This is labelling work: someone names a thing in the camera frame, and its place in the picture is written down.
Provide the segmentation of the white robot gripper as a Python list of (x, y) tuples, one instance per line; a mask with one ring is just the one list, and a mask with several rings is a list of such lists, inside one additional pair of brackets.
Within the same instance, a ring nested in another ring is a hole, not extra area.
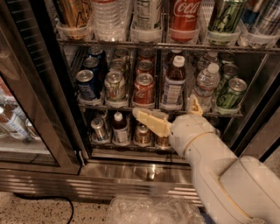
[(187, 113), (178, 116), (173, 123), (169, 116), (160, 111), (147, 108), (133, 108), (133, 116), (159, 137), (169, 137), (171, 147), (181, 156), (193, 144), (200, 154), (217, 155), (215, 128), (204, 118), (202, 107), (197, 97), (192, 94), (188, 100)]

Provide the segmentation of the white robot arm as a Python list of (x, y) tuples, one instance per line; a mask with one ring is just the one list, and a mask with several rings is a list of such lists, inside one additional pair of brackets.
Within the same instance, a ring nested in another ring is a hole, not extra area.
[(251, 156), (237, 157), (198, 112), (179, 115), (133, 108), (133, 116), (185, 158), (192, 184), (216, 224), (247, 224), (254, 218), (280, 224), (280, 179)]

